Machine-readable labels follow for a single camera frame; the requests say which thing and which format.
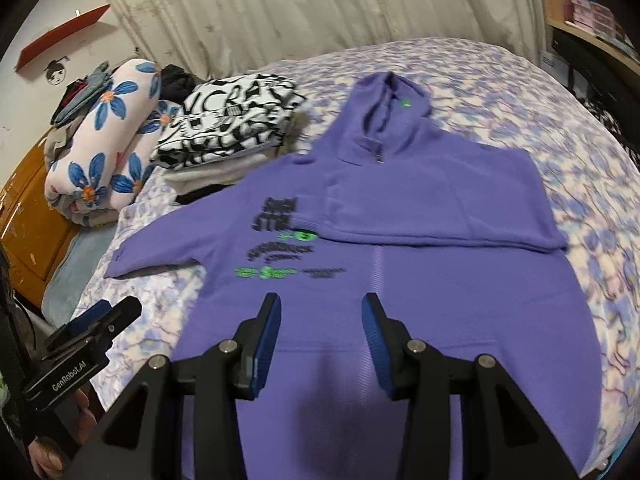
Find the black and white graphic clothing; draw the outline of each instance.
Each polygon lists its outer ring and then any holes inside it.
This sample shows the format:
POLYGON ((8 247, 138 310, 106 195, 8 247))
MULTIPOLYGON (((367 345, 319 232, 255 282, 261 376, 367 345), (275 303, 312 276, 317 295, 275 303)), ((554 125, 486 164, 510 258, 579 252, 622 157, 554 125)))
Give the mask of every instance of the black and white graphic clothing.
POLYGON ((209 81, 187 97, 151 160, 180 170, 279 146, 293 111, 304 101, 294 81, 277 75, 209 81))

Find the wooden cabinet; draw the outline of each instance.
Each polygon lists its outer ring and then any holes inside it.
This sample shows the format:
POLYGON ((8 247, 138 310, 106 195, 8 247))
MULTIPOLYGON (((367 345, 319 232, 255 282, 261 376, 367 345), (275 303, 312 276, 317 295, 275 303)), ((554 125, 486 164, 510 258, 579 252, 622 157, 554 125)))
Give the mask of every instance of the wooden cabinet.
POLYGON ((0 240, 14 289, 36 306, 79 231, 44 199, 44 137, 27 153, 0 191, 0 240))

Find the screw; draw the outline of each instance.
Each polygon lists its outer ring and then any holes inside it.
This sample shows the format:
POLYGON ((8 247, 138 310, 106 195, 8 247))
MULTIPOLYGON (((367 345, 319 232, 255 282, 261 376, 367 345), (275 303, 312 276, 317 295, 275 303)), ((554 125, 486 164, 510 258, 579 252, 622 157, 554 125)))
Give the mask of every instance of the screw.
POLYGON ((427 343, 419 339, 411 339, 411 341, 406 344, 406 347, 414 354, 419 354, 427 349, 427 343))
POLYGON ((220 342, 218 348, 220 348, 221 352, 229 354, 236 350, 236 348, 238 348, 238 343, 236 343, 233 339, 225 339, 224 341, 220 342))
POLYGON ((158 370, 158 368, 162 368, 166 364, 166 357, 157 354, 152 356, 148 363, 154 370, 158 370))
POLYGON ((495 366, 495 358, 489 354, 482 354, 478 358, 478 364, 482 368, 493 368, 495 366))

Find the wall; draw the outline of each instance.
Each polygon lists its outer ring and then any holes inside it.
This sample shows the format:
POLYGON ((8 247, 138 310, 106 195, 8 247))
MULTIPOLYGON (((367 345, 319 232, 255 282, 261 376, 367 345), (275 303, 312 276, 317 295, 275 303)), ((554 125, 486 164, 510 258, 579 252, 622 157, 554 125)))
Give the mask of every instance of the wall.
POLYGON ((113 65, 132 56, 134 45, 108 10, 100 22, 61 41, 16 73, 14 67, 20 51, 74 17, 76 9, 87 12, 106 3, 106 0, 40 0, 4 54, 0 61, 0 187, 49 127, 66 85, 92 72, 106 59, 113 65), (53 86, 46 78, 47 65, 63 56, 69 60, 62 60, 65 79, 53 86))

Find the red wall shelf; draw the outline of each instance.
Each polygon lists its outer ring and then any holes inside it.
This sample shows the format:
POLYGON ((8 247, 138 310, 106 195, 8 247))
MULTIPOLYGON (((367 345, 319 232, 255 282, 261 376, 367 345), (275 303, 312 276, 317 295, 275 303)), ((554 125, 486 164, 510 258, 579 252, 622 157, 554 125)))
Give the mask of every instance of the red wall shelf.
POLYGON ((15 71, 18 72, 23 66, 34 59, 36 56, 42 54, 48 48, 51 48, 59 41, 68 38, 72 34, 87 28, 97 22, 102 15, 107 12, 110 5, 104 5, 97 9, 90 10, 80 16, 76 16, 68 22, 59 25, 58 27, 50 30, 49 32, 40 36, 37 40, 34 40, 28 44, 24 49, 20 51, 20 57, 18 63, 15 66, 15 71))

